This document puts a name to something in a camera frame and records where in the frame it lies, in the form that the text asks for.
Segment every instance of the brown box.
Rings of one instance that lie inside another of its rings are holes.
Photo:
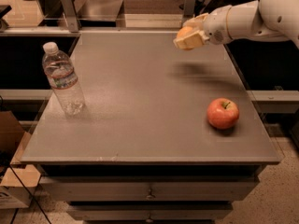
[[[0,209],[26,208],[32,201],[26,188],[34,194],[40,173],[34,165],[21,166],[20,163],[20,157],[30,137],[31,134],[23,130],[10,111],[0,112],[0,150],[13,155],[10,166],[22,182],[7,168],[0,183]]]

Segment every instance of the bottle label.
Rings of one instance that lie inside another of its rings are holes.
[[[66,77],[57,77],[57,78],[48,77],[48,81],[52,88],[63,90],[63,89],[67,89],[67,88],[70,88],[73,85],[75,85],[76,82],[78,81],[78,77],[73,70],[73,72],[71,72]]]

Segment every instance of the bottle cap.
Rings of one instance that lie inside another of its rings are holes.
[[[47,54],[54,54],[58,51],[57,44],[55,42],[48,42],[43,46],[43,49]]]

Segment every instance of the plastic water bottle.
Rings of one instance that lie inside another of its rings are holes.
[[[84,96],[71,59],[56,43],[43,46],[43,68],[49,84],[67,115],[76,115],[85,106]]]

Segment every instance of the red apple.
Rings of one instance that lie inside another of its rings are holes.
[[[233,127],[239,119],[239,109],[235,102],[218,98],[213,100],[206,111],[208,122],[215,128],[225,130]]]

